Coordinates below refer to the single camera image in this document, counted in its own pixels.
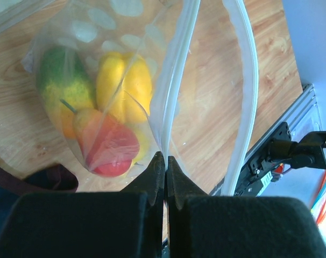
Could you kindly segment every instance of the pear stem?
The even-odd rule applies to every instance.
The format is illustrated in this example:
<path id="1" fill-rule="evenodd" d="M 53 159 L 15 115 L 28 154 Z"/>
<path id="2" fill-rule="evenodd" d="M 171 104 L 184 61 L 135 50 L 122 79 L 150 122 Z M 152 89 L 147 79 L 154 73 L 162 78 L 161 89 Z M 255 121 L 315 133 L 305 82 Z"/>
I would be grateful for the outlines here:
<path id="1" fill-rule="evenodd" d="M 60 102 L 61 102 L 62 104 L 64 104 L 68 109 L 70 109 L 72 112 L 74 112 L 75 114 L 77 113 L 77 110 L 75 110 L 75 109 L 74 109 L 70 104 L 68 104 L 68 103 L 66 102 L 66 100 L 61 99 Z"/>

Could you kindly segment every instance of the yellow bell pepper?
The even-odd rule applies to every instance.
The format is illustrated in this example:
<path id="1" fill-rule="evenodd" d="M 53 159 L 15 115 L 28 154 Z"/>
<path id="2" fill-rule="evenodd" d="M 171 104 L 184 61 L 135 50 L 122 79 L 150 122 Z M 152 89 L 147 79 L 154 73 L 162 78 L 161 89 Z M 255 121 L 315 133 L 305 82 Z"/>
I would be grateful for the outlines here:
<path id="1" fill-rule="evenodd" d="M 101 58 L 96 80 L 99 110 L 121 123 L 144 122 L 150 115 L 151 98 L 150 72 L 141 56 L 109 52 Z"/>
<path id="2" fill-rule="evenodd" d="M 145 135 L 145 133 L 142 132 L 140 129 L 132 128 L 132 130 L 136 135 L 140 146 L 137 156 L 132 160 L 132 164 L 135 164 L 137 162 L 140 162 L 147 155 L 148 151 L 150 150 L 150 141 Z"/>

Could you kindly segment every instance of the green and yellow fruit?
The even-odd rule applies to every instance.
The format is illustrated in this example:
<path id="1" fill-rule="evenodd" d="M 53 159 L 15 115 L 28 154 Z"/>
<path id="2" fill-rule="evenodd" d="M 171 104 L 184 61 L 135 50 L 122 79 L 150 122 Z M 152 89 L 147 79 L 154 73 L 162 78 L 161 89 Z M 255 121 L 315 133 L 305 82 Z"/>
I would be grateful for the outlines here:
<path id="1" fill-rule="evenodd" d="M 67 138 L 75 138 L 73 112 L 61 99 L 76 110 L 95 108 L 93 86 L 76 51 L 54 47 L 43 55 L 36 75 L 36 86 L 53 125 Z"/>

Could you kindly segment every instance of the brown strap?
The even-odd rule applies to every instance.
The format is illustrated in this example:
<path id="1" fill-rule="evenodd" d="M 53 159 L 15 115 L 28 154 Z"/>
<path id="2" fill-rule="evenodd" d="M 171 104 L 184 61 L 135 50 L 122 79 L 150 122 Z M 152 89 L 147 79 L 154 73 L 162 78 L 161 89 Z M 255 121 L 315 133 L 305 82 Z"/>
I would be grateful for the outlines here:
<path id="1" fill-rule="evenodd" d="M 24 195 L 30 192 L 52 192 L 52 191 L 64 191 L 75 192 L 78 187 L 78 180 L 69 170 L 63 165 L 56 165 L 41 171 L 34 173 L 32 176 L 41 174 L 40 176 L 46 176 L 49 187 L 43 188 L 33 185 L 29 180 L 30 177 L 25 180 L 20 180 L 2 168 L 0 168 L 0 187 L 14 193 L 15 195 Z"/>

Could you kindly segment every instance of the white wall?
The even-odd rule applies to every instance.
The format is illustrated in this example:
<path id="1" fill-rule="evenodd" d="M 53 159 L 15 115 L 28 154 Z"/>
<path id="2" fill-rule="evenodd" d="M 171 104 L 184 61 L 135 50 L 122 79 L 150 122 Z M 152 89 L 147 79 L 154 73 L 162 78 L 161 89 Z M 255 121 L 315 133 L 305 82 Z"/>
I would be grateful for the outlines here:
<path id="1" fill-rule="evenodd" d="M 326 130 L 326 0 L 282 0 L 301 81 L 313 83 Z"/>

